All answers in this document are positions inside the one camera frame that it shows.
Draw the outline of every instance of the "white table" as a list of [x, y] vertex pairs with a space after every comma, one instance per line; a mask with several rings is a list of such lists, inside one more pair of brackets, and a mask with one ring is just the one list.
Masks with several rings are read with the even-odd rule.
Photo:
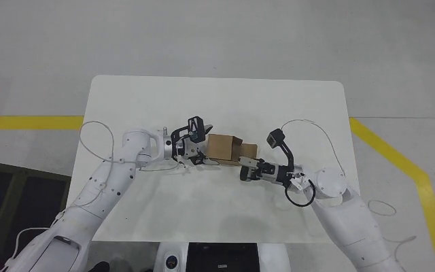
[[[282, 164], [287, 160], [279, 148], [270, 149], [268, 133], [291, 119], [313, 120], [328, 132], [350, 186], [359, 192], [345, 95], [338, 82], [100, 75], [92, 81], [85, 121], [107, 124], [119, 147], [126, 129], [156, 131], [167, 126], [171, 132], [196, 115], [214, 125], [212, 133], [256, 143], [258, 157]], [[318, 128], [293, 122], [284, 133], [297, 164], [314, 171], [338, 167]], [[110, 137], [101, 127], [86, 127], [82, 137], [97, 154], [109, 154]], [[79, 146], [68, 203], [99, 163]], [[240, 167], [199, 166], [139, 172], [94, 240], [330, 242], [310, 207], [293, 206], [283, 187], [240, 182], [239, 171]], [[294, 199], [306, 201], [303, 196]]]

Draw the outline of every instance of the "yellow floor line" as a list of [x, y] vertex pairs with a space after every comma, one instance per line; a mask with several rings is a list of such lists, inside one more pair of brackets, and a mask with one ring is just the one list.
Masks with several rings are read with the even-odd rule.
[[83, 116], [0, 116], [0, 129], [75, 129]]
[[351, 130], [355, 135], [414, 181], [426, 218], [432, 247], [435, 249], [435, 197], [429, 175], [370, 129], [367, 129], [360, 121], [355, 118], [350, 118], [349, 121]]
[[[0, 116], [0, 129], [78, 130], [83, 123], [83, 118], [83, 116]], [[386, 141], [367, 129], [361, 122], [355, 118], [350, 118], [349, 121], [351, 130], [355, 135], [414, 181], [426, 218], [432, 246], [435, 249], [435, 196], [429, 175]]]

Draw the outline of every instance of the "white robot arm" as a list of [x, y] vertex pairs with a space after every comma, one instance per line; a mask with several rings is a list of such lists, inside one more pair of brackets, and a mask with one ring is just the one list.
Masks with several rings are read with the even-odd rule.
[[[270, 133], [271, 148], [279, 146], [288, 158], [288, 165], [267, 163], [262, 159], [240, 157], [241, 180], [266, 180], [285, 188], [290, 202], [299, 207], [310, 205], [328, 236], [352, 262], [358, 272], [402, 272], [388, 252], [377, 221], [361, 197], [347, 184], [345, 174], [334, 168], [312, 173], [294, 164], [293, 155], [284, 143], [282, 130]], [[288, 190], [304, 192], [309, 200], [295, 203]], [[339, 205], [322, 205], [321, 199], [343, 200]]]
[[50, 229], [34, 238], [17, 258], [6, 262], [7, 271], [83, 271], [94, 234], [131, 185], [136, 169], [163, 160], [162, 148], [152, 158], [151, 138], [162, 146], [162, 135], [142, 129], [127, 131], [122, 148], [101, 163]]

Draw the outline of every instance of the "cardboard box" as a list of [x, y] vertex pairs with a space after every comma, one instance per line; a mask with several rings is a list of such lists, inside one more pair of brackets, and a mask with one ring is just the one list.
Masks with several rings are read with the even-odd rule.
[[257, 145], [230, 135], [209, 134], [207, 156], [223, 165], [239, 165], [239, 157], [257, 157]]

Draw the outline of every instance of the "floor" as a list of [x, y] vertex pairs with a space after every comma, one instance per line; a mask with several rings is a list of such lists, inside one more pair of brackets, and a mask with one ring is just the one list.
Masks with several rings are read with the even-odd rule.
[[[3, 0], [0, 115], [83, 115], [99, 74], [336, 80], [349, 115], [435, 181], [433, 0]], [[0, 163], [71, 175], [76, 131], [2, 131]], [[407, 271], [435, 266], [416, 187], [353, 136], [362, 197]], [[395, 244], [389, 244], [393, 251]], [[352, 271], [333, 245], [288, 245], [294, 271]], [[92, 245], [89, 265], [152, 266], [156, 245]]]

